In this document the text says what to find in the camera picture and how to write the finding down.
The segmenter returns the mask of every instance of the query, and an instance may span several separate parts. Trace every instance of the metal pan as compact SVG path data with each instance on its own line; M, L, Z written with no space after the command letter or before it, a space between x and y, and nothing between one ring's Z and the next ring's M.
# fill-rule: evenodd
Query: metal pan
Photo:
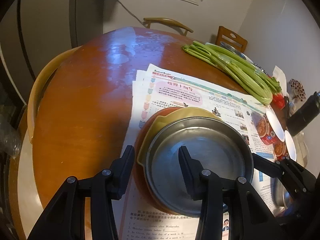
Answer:
M154 195L170 210L199 217L201 200L193 201L182 177L178 149L186 146L205 169L226 179L252 182L253 159L243 137L231 126L209 117L189 117L165 126L146 156L145 176Z

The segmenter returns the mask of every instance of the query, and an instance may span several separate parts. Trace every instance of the cable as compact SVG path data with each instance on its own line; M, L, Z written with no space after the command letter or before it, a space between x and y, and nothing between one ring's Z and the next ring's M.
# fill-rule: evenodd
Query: cable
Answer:
M120 2L119 0L117 0L117 1L118 1L118 3L120 3L120 4L122 5L122 7L123 7L132 17L136 18L137 21L138 21L143 27L146 28L146 26L143 24L143 22L140 21L139 18L138 18L137 16L135 16L132 12L130 12L129 9L127 9L126 6L123 5L122 2Z

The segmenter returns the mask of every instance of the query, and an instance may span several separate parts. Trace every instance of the wooden table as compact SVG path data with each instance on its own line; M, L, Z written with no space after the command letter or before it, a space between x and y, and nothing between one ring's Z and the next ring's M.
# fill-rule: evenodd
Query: wooden table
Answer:
M92 177L119 157L138 69L152 63L245 93L224 73L181 50L192 41L127 27L92 40L60 66L41 100L33 138L34 175L44 207L67 177Z

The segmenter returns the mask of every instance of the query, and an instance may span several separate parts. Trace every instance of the black tumbler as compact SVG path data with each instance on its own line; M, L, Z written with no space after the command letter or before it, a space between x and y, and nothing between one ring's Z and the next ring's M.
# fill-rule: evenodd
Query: black tumbler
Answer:
M320 92L315 92L302 107L287 120L291 136L297 135L320 113Z

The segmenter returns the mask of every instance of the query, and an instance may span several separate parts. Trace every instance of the pan rim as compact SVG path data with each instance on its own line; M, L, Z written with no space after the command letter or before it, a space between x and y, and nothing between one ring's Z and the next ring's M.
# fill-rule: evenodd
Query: pan rim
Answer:
M248 156L250 157L250 163L252 164L251 165L252 168L250 170L250 175L246 174L246 179L250 183L252 182L252 179L253 179L254 163L253 163L253 157L252 157L251 150L250 150L249 146L247 145L246 141L244 140L244 138L241 136L241 134L236 129L234 129L232 126L228 125L227 123L225 123L223 121L220 121L220 120L217 120L217 119L214 119L214 118L211 118L211 117L192 116L192 117L187 117L187 118L182 118L182 119L179 119L179 120L175 120L174 122L171 122L168 125L166 125L165 127L163 127L156 134L156 136L153 138L153 140L151 141L151 143L150 143L150 145L148 147L148 151L146 153L144 177L145 177L145 180L146 180L147 184L149 185L149 188L152 190L154 197L156 197L162 205L164 205L165 207L169 208L170 210L172 210L172 211L174 211L176 213L181 213L181 210L177 209L176 207L174 207L172 205L169 205L169 203L164 201L163 198L158 197L159 195L161 196L161 194L159 193L159 191L156 189L154 183L152 182L153 181L152 174L151 174L152 172L151 172L151 169L150 169L150 166L152 166L152 161L150 160L150 152L151 152L151 149L152 149L153 145L157 141L157 139L161 136L161 134L165 130L167 130L170 126L175 125L178 122L185 121L185 120L190 120L190 119L207 119L207 120L210 120L210 121L219 122L222 125L227 126L228 129L230 129L234 134L236 134L239 137L239 139L243 142L242 147L244 146L244 147L247 148Z

